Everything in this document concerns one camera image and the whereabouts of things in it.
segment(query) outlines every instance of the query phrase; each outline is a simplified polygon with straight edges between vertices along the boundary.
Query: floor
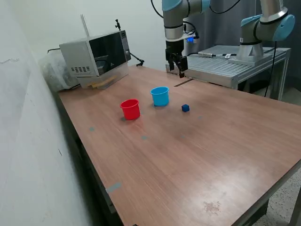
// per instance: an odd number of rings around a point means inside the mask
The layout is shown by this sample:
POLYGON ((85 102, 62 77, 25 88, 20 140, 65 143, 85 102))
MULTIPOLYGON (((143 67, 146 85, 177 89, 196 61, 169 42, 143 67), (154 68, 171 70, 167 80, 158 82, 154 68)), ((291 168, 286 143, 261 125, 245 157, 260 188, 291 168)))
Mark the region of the floor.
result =
MULTIPOLYGON (((263 96, 265 90, 256 94, 263 96)), ((291 88, 284 93, 284 102, 301 105, 301 92, 291 88)), ((270 199, 267 215, 253 226, 287 226, 301 187, 301 169, 296 172, 270 199)))

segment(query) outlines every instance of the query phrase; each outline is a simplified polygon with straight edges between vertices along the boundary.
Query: white wall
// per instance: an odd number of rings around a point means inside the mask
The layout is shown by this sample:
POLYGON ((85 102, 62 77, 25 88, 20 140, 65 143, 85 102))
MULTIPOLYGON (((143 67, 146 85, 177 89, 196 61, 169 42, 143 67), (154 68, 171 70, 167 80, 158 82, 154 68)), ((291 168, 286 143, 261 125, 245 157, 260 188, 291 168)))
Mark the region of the white wall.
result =
MULTIPOLYGON (((165 70, 163 19, 150 0, 10 0, 37 60, 50 48, 86 36, 84 14, 91 36, 115 31, 115 19, 126 30, 130 51, 145 66, 165 70)), ((160 13, 161 0, 154 0, 160 13)))
POLYGON ((92 225, 70 154, 76 147, 67 145, 55 102, 5 0, 0 30, 0 225, 92 225))

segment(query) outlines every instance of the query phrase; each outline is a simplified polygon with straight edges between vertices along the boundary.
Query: gray curtain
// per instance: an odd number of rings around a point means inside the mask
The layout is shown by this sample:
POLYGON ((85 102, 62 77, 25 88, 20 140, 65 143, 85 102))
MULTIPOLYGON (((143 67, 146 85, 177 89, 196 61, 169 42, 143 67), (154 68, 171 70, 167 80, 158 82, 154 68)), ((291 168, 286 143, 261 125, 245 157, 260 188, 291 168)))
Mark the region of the gray curtain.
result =
MULTIPOLYGON (((213 10, 221 12, 231 7, 237 0, 211 0, 213 10)), ((278 42, 278 47, 292 48, 288 66, 286 85, 294 86, 301 90, 301 65, 298 54, 301 47, 301 1, 284 0, 289 13, 296 16, 296 25, 292 34, 285 40, 278 42)), ((197 44, 186 43, 186 52, 198 52, 215 45, 239 45, 240 22, 242 19, 261 14, 260 0, 241 0, 233 9, 224 14, 215 14, 210 9, 201 15, 189 18, 197 28, 200 39, 197 44)), ((266 47, 273 47, 273 42, 264 42, 266 47)))

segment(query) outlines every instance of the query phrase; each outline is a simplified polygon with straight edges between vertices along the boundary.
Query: light blue joint cover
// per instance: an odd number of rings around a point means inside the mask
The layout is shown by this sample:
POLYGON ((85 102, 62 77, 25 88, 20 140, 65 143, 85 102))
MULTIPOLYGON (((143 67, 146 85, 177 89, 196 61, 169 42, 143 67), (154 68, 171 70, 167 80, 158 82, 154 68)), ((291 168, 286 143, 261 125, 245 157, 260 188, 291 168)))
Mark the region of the light blue joint cover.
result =
POLYGON ((202 12, 209 9, 210 6, 210 0, 202 0, 202 12))
POLYGON ((181 3, 182 0, 162 0, 162 11, 163 12, 170 11, 176 8, 181 3))
POLYGON ((245 19, 243 19, 243 20, 241 21, 240 26, 242 27, 242 26, 244 26, 244 25, 250 23, 251 21, 257 20, 257 19, 260 18, 261 16, 262 16, 262 14, 256 15, 256 16, 252 16, 252 17, 248 17, 248 18, 245 18, 245 19))
POLYGON ((278 28, 275 30, 273 41, 283 41, 286 39, 290 33, 292 33, 295 22, 296 19, 291 14, 283 18, 278 28))

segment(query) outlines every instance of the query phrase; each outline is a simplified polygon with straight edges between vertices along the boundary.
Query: blue cup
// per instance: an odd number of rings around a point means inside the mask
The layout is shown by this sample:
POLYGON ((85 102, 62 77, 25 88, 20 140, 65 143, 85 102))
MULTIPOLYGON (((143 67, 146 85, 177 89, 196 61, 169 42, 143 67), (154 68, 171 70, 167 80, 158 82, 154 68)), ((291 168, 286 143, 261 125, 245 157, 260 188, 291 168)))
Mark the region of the blue cup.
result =
POLYGON ((166 106, 169 103, 168 87, 156 87, 150 91, 155 106, 166 106))

